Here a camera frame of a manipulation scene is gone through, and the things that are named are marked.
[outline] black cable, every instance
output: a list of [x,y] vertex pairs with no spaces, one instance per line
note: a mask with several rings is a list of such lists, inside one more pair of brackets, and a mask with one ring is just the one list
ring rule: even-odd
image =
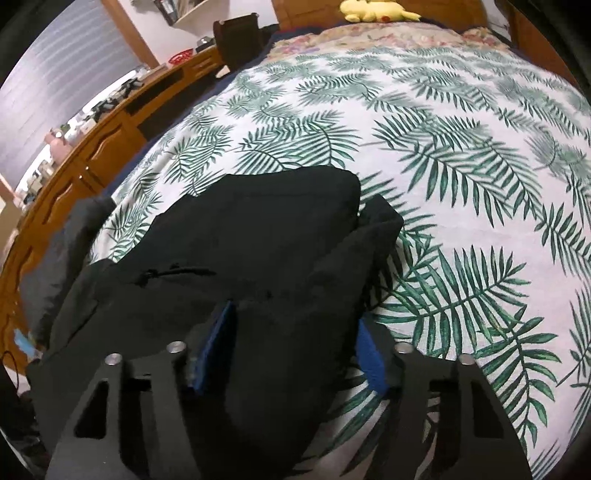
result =
[[7,356],[7,355],[9,355],[12,358],[12,363],[14,364],[14,372],[17,375],[17,392],[18,392],[18,387],[21,385],[21,379],[18,376],[17,359],[14,358],[14,355],[12,354],[12,352],[10,350],[5,350],[4,351],[4,353],[0,357],[0,364],[4,365],[4,357]]

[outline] wall shelf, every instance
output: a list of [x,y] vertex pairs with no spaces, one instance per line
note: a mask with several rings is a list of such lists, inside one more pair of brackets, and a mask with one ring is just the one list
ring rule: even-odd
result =
[[201,2],[200,4],[195,5],[191,10],[189,10],[187,13],[185,13],[175,23],[173,23],[173,27],[179,27],[179,26],[185,24],[189,17],[193,17],[197,10],[199,10],[203,5],[205,5],[206,3],[211,2],[211,1],[212,0],[203,0],[203,2]]

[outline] wooden dresser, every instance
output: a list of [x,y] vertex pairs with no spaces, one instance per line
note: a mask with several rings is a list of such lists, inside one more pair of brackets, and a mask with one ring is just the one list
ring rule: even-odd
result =
[[[15,329],[25,336],[28,332],[18,292],[23,274],[43,257],[52,234],[63,226],[74,203],[99,194],[162,131],[162,118],[173,121],[190,105],[190,99],[194,101],[211,85],[222,66],[217,48],[210,47],[133,92],[90,130],[42,189],[21,222],[0,274],[0,352],[10,350],[15,355],[20,373],[27,358],[14,340]],[[210,76],[208,82],[202,81]],[[171,110],[171,102],[181,102],[180,111]]]

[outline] dark blue bed sheet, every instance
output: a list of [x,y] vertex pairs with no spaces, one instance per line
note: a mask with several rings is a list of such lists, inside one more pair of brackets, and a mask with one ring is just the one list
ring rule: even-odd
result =
[[[433,25],[437,25],[438,27],[441,28],[447,28],[445,25],[443,25],[442,23],[436,21],[436,20],[431,20],[428,18],[422,18],[421,22],[424,23],[430,23]],[[340,25],[348,25],[346,22],[341,23]],[[262,63],[263,60],[265,60],[265,58],[267,57],[267,55],[269,54],[269,52],[272,50],[273,46],[275,45],[276,42],[280,41],[280,40],[288,40],[289,38],[294,38],[294,37],[299,37],[300,35],[307,35],[307,34],[315,34],[318,35],[320,33],[322,33],[324,30],[327,30],[326,28],[322,28],[322,27],[307,27],[307,28],[296,28],[294,30],[289,30],[286,32],[276,32],[274,33],[269,42],[267,43],[267,46],[264,48],[263,52],[252,62],[248,63],[245,67],[241,68],[240,70],[237,70],[236,72],[232,72],[228,75],[226,75],[224,78],[220,79],[214,86],[213,89],[211,89],[210,91],[204,93],[199,100],[197,100],[194,104],[190,105],[180,116],[179,118],[177,118],[177,120],[173,123],[173,126],[171,126],[170,128],[174,128],[176,125],[178,125],[180,122],[182,122],[185,117],[191,112],[191,109],[193,109],[193,107],[195,105],[197,105],[200,102],[204,102],[205,100],[207,100],[208,98],[211,98],[212,96],[218,95],[220,93],[222,93],[234,80],[234,78],[236,78],[236,75],[238,75],[240,72],[242,72],[243,70],[246,69],[250,69],[252,67],[256,67],[257,65],[259,65],[260,63]],[[497,35],[495,32],[493,32],[493,34],[499,38],[499,40],[501,40],[502,42],[506,43],[507,45],[509,45],[511,47],[511,51],[513,53],[515,53],[516,55],[522,57],[524,60],[526,61],[530,61],[527,57],[525,57],[520,51],[518,51],[516,48],[514,48],[514,46],[511,44],[510,41],[508,41],[506,38],[502,37],[501,35]],[[119,185],[121,185],[125,179],[128,177],[128,175],[134,170],[134,168],[139,164],[139,162],[141,161],[142,158],[144,158],[144,155],[146,155],[146,153],[149,152],[149,150],[158,142],[158,140],[160,140],[160,138],[162,137],[162,135],[164,135],[165,132],[162,132],[161,135],[154,137],[153,139],[151,139],[150,141],[148,141],[148,143],[142,148],[142,150],[140,150],[135,157],[133,157],[125,167],[123,167],[123,169],[119,172],[119,174],[115,177],[115,179],[105,188],[105,190],[103,191],[103,194],[105,195],[113,195],[115,190],[119,187]]]

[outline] bedspread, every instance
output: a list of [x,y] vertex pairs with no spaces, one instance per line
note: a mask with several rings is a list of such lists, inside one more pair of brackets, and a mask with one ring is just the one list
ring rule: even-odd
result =
[[[114,194],[93,258],[225,174],[346,168],[405,219],[375,314],[427,355],[474,355],[541,478],[591,405],[591,108],[506,51],[365,41],[282,50],[196,106]],[[341,390],[303,479],[371,460],[388,402],[354,366]]]

